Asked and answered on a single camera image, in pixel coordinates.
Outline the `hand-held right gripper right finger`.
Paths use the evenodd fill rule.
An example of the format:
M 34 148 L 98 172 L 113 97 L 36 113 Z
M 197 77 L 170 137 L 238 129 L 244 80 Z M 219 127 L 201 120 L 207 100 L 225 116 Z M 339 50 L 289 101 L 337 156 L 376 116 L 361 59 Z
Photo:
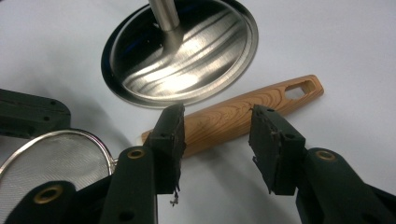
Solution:
M 307 149 L 275 110 L 253 106 L 248 142 L 268 190 L 295 196 L 303 224 L 396 224 L 396 196 L 364 183 L 340 154 Z

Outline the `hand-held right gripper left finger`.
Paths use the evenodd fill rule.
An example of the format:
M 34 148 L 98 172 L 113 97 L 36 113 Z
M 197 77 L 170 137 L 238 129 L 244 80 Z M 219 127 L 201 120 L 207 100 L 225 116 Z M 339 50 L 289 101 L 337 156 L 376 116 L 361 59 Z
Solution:
M 179 191 L 186 148 L 184 110 L 182 104 L 166 107 L 144 143 L 121 152 L 101 224 L 158 224 L 157 196 Z

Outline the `mesh strainer with wooden handle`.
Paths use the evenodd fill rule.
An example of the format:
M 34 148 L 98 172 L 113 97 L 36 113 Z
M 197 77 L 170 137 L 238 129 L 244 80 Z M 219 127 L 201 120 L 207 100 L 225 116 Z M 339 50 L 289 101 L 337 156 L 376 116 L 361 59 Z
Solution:
M 324 89 L 314 75 L 297 77 L 251 91 L 189 114 L 185 121 L 186 156 L 249 132 L 250 109 L 265 105 L 282 115 L 319 98 Z M 0 224 L 24 195 L 48 181 L 66 180 L 77 189 L 111 175 L 117 160 L 91 133 L 61 130 L 41 134 L 17 149 L 0 166 Z

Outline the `steel utensil stand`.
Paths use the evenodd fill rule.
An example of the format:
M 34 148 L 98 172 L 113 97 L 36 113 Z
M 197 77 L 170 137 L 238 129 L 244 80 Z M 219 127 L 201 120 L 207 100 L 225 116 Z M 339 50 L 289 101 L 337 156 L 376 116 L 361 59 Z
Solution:
M 150 5 L 128 16 L 107 40 L 101 60 L 107 86 L 144 107 L 190 105 L 233 84 L 259 42 L 254 17 L 237 0 L 168 0 L 179 25 L 164 31 Z

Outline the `white table mat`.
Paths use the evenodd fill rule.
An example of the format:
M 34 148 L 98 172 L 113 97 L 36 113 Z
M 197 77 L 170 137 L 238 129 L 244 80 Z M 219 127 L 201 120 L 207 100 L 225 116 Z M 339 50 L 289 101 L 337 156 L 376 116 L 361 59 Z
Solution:
M 113 154 L 159 113 L 130 105 L 100 69 L 113 30 L 148 0 L 3 0 L 0 89 L 57 99 L 76 128 Z M 292 113 L 309 147 L 342 155 L 368 184 L 396 195 L 396 0 L 240 0 L 260 42 L 221 102 L 313 74 L 324 93 Z M 271 194 L 246 138 L 183 161 L 178 204 L 158 200 L 160 224 L 300 224 L 295 201 Z

